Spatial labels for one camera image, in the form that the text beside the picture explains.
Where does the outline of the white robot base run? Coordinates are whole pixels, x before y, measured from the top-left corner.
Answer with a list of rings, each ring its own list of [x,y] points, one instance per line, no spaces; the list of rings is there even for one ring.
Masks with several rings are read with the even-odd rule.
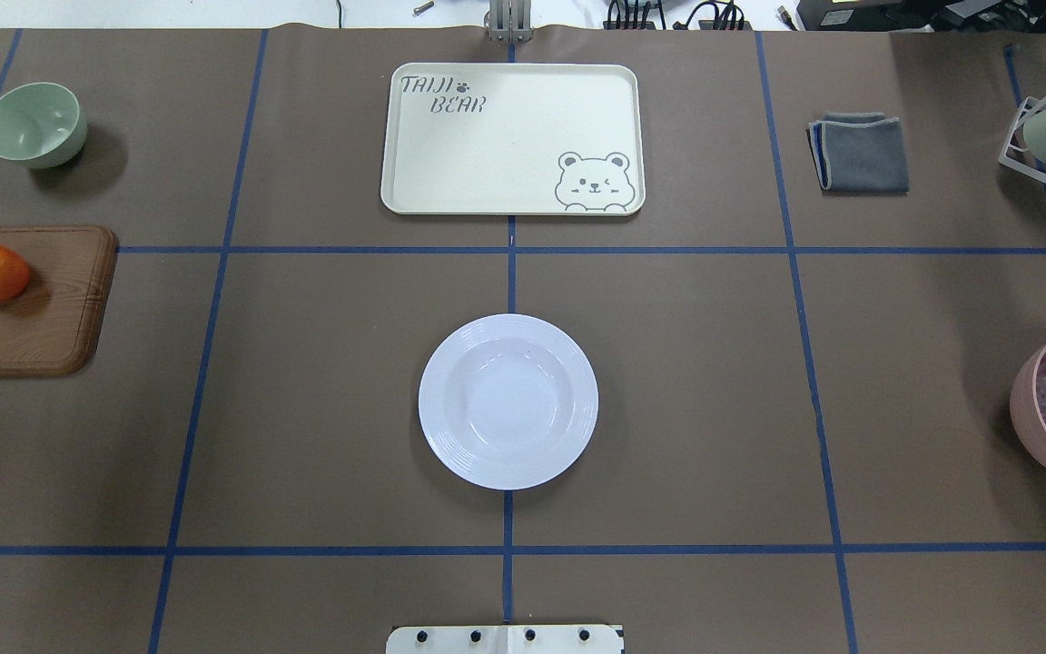
[[[403,626],[386,653],[624,653],[621,626],[522,624]]]

